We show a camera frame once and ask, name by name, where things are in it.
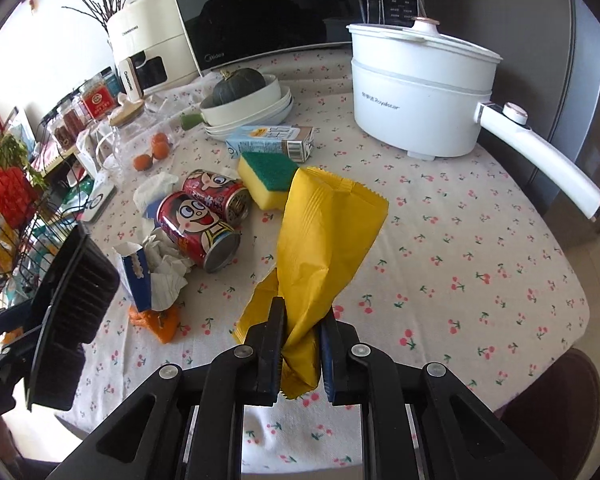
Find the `tile floor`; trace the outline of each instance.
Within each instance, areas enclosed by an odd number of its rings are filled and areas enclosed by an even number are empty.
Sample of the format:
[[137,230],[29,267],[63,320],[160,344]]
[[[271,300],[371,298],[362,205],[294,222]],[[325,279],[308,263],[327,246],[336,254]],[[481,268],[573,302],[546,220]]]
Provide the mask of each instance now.
[[[596,365],[600,374],[600,241],[590,240],[565,250],[573,269],[587,295],[591,317],[585,335],[576,348],[585,352]],[[32,413],[24,408],[24,393],[19,385],[14,392],[18,405],[5,415],[21,452],[39,460],[63,460],[80,441],[67,431],[53,416],[53,411],[35,406]],[[588,480],[600,464],[600,428],[589,459],[578,480]],[[256,479],[260,476],[246,475]],[[362,468],[317,471],[310,474],[271,475],[266,480],[357,480],[362,479]]]

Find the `bowl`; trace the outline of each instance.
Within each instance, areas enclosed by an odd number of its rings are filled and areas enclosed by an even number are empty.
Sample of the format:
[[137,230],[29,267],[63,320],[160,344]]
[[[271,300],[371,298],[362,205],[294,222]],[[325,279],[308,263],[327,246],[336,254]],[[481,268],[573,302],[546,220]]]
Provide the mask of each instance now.
[[[285,121],[285,119],[291,113],[293,107],[294,100],[291,99],[291,101],[289,101],[289,103],[284,108],[282,108],[282,110],[275,112],[273,115],[264,118],[256,118],[253,121],[250,121],[246,124],[241,124],[240,126],[278,126],[278,124],[282,124]],[[225,140],[240,126],[232,126],[230,128],[221,130],[220,132],[216,131],[215,133],[207,131],[206,134],[215,140]]]
[[200,113],[205,123],[211,126],[235,123],[277,102],[282,96],[278,78],[265,74],[264,80],[267,83],[264,88],[225,105],[214,106],[213,96],[204,99],[200,103]]
[[219,131],[226,131],[229,128],[238,128],[240,126],[244,126],[245,124],[251,124],[251,121],[255,121],[264,117],[269,117],[286,106],[288,106],[291,101],[291,89],[288,86],[282,87],[282,93],[284,97],[273,103],[271,106],[264,108],[263,110],[257,111],[254,114],[251,114],[247,117],[240,119],[239,121],[234,121],[233,123],[222,124],[221,126],[212,126],[211,124],[205,124],[205,130],[209,133],[215,133]]

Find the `cartoon face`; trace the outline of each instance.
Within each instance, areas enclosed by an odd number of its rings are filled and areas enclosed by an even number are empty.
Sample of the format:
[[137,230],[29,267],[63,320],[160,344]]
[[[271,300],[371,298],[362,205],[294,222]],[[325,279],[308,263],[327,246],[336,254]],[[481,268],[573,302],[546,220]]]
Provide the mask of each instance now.
[[219,221],[218,216],[197,200],[183,200],[176,210],[178,231],[199,233],[209,229]]
[[224,175],[209,173],[208,171],[196,172],[192,176],[200,177],[200,180],[202,181],[202,191],[206,191],[210,187],[222,187],[230,180]]

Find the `dark green pumpkin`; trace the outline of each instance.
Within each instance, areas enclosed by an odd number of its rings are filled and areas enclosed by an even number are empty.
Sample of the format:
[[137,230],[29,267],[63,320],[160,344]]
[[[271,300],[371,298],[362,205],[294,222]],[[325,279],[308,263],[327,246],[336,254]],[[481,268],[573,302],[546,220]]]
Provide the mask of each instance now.
[[237,101],[267,85],[263,75],[253,68],[241,68],[232,74],[223,72],[222,75],[224,80],[214,88],[214,106]]

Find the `microwave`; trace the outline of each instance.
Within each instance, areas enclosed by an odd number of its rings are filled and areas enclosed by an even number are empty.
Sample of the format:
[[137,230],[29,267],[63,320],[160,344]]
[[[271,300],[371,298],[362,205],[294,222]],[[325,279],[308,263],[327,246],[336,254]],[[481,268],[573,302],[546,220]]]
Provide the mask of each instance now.
[[347,25],[413,25],[422,0],[176,0],[196,67],[350,43]]

